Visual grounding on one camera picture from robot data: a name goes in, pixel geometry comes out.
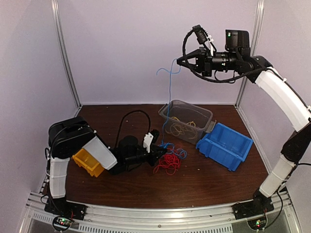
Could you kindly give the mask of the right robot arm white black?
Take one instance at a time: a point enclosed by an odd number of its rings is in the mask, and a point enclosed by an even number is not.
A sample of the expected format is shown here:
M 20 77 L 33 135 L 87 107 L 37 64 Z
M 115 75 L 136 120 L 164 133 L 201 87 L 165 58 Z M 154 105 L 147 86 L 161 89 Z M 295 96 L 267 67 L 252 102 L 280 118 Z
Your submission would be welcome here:
M 230 83 L 246 77 L 265 91 L 291 122 L 294 133 L 283 145 L 277 164 L 249 203 L 249 210 L 260 214 L 270 203 L 269 198 L 298 166 L 311 142 L 310 106 L 270 62 L 262 56 L 251 56 L 248 31 L 226 30 L 225 51 L 218 52 L 211 36 L 196 25 L 186 34 L 182 56 L 176 62 L 207 82 Z

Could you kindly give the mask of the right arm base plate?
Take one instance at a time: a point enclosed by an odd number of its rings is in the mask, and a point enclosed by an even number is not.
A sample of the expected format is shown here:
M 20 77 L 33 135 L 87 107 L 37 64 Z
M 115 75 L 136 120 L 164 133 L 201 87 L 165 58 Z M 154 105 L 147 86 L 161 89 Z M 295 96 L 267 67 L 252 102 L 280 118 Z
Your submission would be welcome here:
M 235 219 L 250 218 L 253 216 L 263 215 L 264 213 L 274 210 L 273 204 L 269 201 L 263 206 L 259 205 L 256 201 L 250 200 L 247 202 L 237 202 L 232 206 Z

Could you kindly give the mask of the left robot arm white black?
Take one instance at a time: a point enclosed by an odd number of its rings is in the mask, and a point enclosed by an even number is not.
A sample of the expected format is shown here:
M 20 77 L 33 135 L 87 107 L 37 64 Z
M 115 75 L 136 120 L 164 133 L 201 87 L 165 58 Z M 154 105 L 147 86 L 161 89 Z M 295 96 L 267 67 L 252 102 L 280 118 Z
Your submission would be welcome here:
M 45 149 L 49 177 L 47 205 L 60 216 L 72 209 L 66 200 L 66 178 L 68 163 L 73 156 L 82 155 L 85 163 L 91 156 L 95 166 L 100 165 L 110 174 L 118 175 L 129 171 L 133 165 L 148 163 L 154 166 L 168 151 L 156 145 L 158 136 L 159 131 L 148 131 L 139 143 L 135 136 L 127 135 L 110 148 L 81 116 L 51 125 L 49 146 Z

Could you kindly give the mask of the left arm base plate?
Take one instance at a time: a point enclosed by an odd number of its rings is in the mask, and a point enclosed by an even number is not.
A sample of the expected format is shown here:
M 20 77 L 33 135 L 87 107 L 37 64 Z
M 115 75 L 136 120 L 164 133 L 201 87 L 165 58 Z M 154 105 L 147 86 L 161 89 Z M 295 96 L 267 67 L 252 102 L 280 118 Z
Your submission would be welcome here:
M 65 198 L 50 199 L 45 204 L 44 211 L 57 216 L 63 216 L 69 219 L 84 220 L 86 206 L 69 202 Z

